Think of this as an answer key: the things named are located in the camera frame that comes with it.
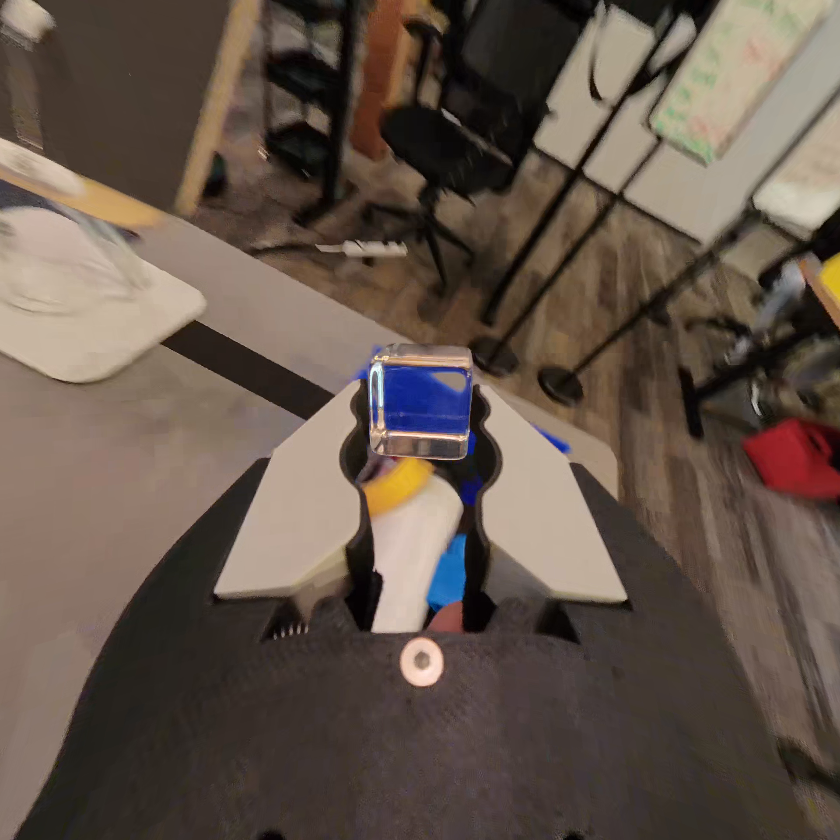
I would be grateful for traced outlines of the red bag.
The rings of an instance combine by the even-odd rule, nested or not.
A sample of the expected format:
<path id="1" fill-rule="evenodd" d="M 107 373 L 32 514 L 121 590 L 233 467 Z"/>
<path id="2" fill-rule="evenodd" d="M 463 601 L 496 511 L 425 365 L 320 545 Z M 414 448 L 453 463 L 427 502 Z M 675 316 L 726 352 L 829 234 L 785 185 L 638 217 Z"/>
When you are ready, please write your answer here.
<path id="1" fill-rule="evenodd" d="M 742 450 L 769 489 L 814 501 L 838 501 L 838 427 L 789 418 L 746 437 Z"/>

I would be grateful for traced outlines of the black shelf rack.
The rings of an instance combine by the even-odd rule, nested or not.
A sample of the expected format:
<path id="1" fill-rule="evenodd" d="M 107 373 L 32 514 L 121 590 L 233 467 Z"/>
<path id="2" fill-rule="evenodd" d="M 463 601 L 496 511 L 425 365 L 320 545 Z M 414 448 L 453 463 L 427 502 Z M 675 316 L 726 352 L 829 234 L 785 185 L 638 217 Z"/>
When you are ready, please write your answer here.
<path id="1" fill-rule="evenodd" d="M 274 47 L 278 8 L 299 19 L 305 46 Z M 356 191 L 343 179 L 342 167 L 363 8 L 359 1 L 262 3 L 259 153 L 304 181 L 319 183 L 317 199 L 292 218 L 302 228 L 319 222 Z"/>

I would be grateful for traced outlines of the white power strip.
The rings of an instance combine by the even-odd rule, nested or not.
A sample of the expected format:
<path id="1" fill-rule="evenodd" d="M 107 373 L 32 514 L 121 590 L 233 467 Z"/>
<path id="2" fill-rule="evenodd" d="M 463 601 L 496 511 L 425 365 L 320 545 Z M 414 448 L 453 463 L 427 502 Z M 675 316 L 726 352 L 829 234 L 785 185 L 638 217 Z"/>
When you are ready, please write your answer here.
<path id="1" fill-rule="evenodd" d="M 315 245 L 324 255 L 342 256 L 346 259 L 403 259 L 408 248 L 402 241 L 344 240 L 340 244 Z"/>

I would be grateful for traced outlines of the clear acrylic cube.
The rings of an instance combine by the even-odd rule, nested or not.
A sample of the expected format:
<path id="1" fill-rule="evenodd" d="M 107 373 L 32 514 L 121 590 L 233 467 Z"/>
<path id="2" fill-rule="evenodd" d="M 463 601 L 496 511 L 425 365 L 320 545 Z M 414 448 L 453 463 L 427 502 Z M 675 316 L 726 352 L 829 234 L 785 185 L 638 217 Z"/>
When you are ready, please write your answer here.
<path id="1" fill-rule="evenodd" d="M 393 343 L 366 376 L 371 452 L 457 461 L 469 450 L 474 361 L 462 346 Z"/>

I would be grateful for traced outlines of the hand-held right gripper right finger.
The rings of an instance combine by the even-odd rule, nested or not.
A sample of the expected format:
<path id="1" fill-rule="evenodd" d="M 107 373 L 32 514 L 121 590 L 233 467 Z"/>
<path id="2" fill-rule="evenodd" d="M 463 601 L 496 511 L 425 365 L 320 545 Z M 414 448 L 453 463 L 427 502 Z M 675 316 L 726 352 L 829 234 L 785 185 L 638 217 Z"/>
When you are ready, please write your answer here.
<path id="1" fill-rule="evenodd" d="M 507 599 L 621 605 L 628 596 L 572 467 L 588 468 L 617 498 L 610 447 L 524 399 L 482 382 L 481 427 L 497 448 L 496 477 L 480 492 L 489 542 L 481 589 Z"/>

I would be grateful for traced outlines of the white rounded pad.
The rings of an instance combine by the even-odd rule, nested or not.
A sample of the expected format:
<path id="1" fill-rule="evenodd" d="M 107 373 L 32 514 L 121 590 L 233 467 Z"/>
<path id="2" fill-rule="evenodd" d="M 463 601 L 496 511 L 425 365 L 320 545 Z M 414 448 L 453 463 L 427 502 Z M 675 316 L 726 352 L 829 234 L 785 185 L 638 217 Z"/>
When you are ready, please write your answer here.
<path id="1" fill-rule="evenodd" d="M 2 208 L 1 228 L 2 355 L 53 380 L 108 379 L 206 309 L 110 223 L 18 205 Z"/>

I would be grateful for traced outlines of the white tube with yellow band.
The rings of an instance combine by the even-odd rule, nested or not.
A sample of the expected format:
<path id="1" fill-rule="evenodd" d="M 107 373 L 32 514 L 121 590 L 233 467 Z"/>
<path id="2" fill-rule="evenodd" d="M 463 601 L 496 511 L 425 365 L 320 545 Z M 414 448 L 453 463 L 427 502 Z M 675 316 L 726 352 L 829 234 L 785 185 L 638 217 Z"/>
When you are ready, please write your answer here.
<path id="1" fill-rule="evenodd" d="M 420 458 L 385 458 L 362 489 L 371 515 L 374 571 L 381 576 L 371 630 L 413 633 L 425 624 L 428 591 L 458 530 L 462 500 Z"/>

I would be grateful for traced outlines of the black office chair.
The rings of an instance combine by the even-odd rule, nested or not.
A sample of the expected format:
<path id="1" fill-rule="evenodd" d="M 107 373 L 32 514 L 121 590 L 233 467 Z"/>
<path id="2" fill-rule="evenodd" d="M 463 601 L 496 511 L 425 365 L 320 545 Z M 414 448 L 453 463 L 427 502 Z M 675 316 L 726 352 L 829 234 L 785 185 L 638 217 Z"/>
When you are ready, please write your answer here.
<path id="1" fill-rule="evenodd" d="M 435 35 L 425 22 L 405 28 L 423 47 L 438 38 L 445 73 L 437 104 L 413 102 L 383 112 L 381 138 L 393 156 L 423 178 L 417 207 L 369 202 L 362 219 L 401 219 L 403 234 L 424 242 L 438 280 L 432 293 L 450 294 L 444 240 L 460 249 L 467 265 L 475 251 L 437 217 L 440 198 L 451 193 L 472 202 L 484 192 L 508 190 L 549 114 L 548 99 L 597 2 L 482 1 L 453 35 Z"/>

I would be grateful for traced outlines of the blue plastic bin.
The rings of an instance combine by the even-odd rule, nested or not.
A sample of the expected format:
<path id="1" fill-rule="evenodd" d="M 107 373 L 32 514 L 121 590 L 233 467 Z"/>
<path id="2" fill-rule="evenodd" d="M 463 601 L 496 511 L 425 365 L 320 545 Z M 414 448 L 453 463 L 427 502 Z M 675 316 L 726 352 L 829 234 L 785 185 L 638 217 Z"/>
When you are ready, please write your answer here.
<path id="1" fill-rule="evenodd" d="M 428 610 L 423 628 L 431 621 L 433 616 L 450 607 L 460 606 L 464 599 L 465 591 L 469 588 L 467 569 L 469 535 L 480 525 L 480 511 L 478 511 L 476 505 L 482 487 L 490 479 L 496 477 L 498 468 L 497 448 L 481 429 L 489 409 L 484 405 L 481 397 L 477 401 L 474 399 L 474 387 L 472 394 L 467 456 L 457 461 L 424 459 L 430 461 L 436 473 L 445 478 L 457 490 L 464 510 L 458 530 L 438 562 L 427 595 Z M 351 467 L 351 475 L 356 486 L 362 492 L 363 483 L 374 477 L 378 470 L 384 466 L 386 458 L 389 457 L 372 453 L 370 446 L 367 445 L 364 461 L 359 461 L 358 465 Z M 366 500 L 365 502 L 369 513 L 368 503 Z M 377 594 L 377 600 L 375 605 L 371 607 L 371 625 L 382 588 L 381 576 L 374 572 L 374 577 L 374 593 Z"/>

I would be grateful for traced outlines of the black whiteboard stand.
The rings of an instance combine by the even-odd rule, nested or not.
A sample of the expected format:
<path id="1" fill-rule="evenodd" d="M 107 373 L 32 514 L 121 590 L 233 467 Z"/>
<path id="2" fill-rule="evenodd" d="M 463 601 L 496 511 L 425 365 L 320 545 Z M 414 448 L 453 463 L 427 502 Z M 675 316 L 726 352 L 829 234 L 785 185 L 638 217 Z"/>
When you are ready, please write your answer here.
<path id="1" fill-rule="evenodd" d="M 757 210 L 752 204 L 753 194 L 760 188 L 762 183 L 782 164 L 788 155 L 806 139 L 814 130 L 824 130 L 827 127 L 813 125 L 802 137 L 796 141 L 786 152 L 781 161 L 773 166 L 759 185 L 755 188 L 737 220 L 727 227 L 712 245 L 708 246 L 698 257 L 694 258 L 684 269 L 672 280 L 659 288 L 655 294 L 644 299 L 637 308 L 626 317 L 613 331 L 611 331 L 601 342 L 588 352 L 574 368 L 568 370 L 558 365 L 544 366 L 538 375 L 539 384 L 547 396 L 557 403 L 564 405 L 575 405 L 583 397 L 583 386 L 581 374 L 598 360 L 607 350 L 630 333 L 642 320 L 647 319 L 655 313 L 662 313 L 667 309 L 669 303 L 677 298 L 683 291 L 687 290 L 700 276 L 710 268 L 713 263 L 726 250 L 735 246 L 745 235 L 751 232 L 757 224 L 766 224 L 778 228 L 785 234 L 796 237 L 798 242 L 812 239 L 826 225 L 826 222 L 838 213 L 838 209 L 820 226 L 815 232 L 808 232 L 792 225 L 776 222 Z"/>
<path id="2" fill-rule="evenodd" d="M 620 93 L 614 99 L 607 100 L 605 119 L 584 147 L 578 160 L 574 163 L 574 167 L 570 169 L 570 173 L 564 183 L 544 208 L 529 236 L 519 247 L 509 267 L 505 270 L 491 294 L 489 294 L 479 317 L 483 325 L 492 327 L 496 324 L 497 316 L 501 310 L 501 304 L 504 302 L 510 289 L 512 289 L 513 282 L 518 277 L 519 271 L 525 267 L 541 239 L 548 232 L 551 223 L 571 197 L 573 190 L 585 179 L 585 170 L 590 159 L 599 151 L 606 135 L 609 134 L 613 123 L 620 117 L 625 106 L 636 95 L 656 82 L 657 79 L 661 77 L 666 79 L 672 78 L 717 5 L 717 2 L 712 1 L 689 1 L 665 2 L 661 7 L 660 14 L 653 26 L 653 41 L 650 47 L 643 54 L 642 59 L 639 60 L 633 75 L 626 79 Z M 678 50 L 674 57 L 657 61 L 656 57 L 658 53 L 667 43 L 682 17 L 690 18 L 694 27 L 694 34 L 688 37 L 686 45 Z M 588 227 L 567 248 L 563 257 L 532 294 L 529 302 L 524 306 L 505 333 L 499 338 L 493 338 L 489 335 L 481 336 L 470 343 L 469 348 L 473 354 L 474 362 L 483 372 L 496 377 L 506 377 L 518 369 L 520 360 L 512 348 L 514 336 L 536 312 L 539 304 L 546 298 L 567 270 L 572 267 L 582 250 L 603 226 L 614 207 L 623 201 L 627 188 L 631 185 L 636 175 L 645 168 L 645 165 L 654 156 L 655 152 L 658 151 L 658 148 L 659 141 L 655 141 L 650 151 L 646 153 L 646 156 L 637 165 L 636 170 L 627 177 L 625 183 L 618 189 L 618 192 L 609 195 L 604 205 L 594 215 Z"/>

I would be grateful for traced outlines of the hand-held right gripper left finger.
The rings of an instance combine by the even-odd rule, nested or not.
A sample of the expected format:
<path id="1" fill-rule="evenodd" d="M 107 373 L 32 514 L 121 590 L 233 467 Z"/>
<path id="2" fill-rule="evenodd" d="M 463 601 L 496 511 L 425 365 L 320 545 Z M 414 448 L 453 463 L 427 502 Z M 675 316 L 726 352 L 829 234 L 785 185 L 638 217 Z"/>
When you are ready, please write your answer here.
<path id="1" fill-rule="evenodd" d="M 346 385 L 274 449 L 214 587 L 223 601 L 320 601 L 352 588 L 347 547 L 360 529 L 360 492 L 340 455 L 356 429 L 360 384 Z"/>

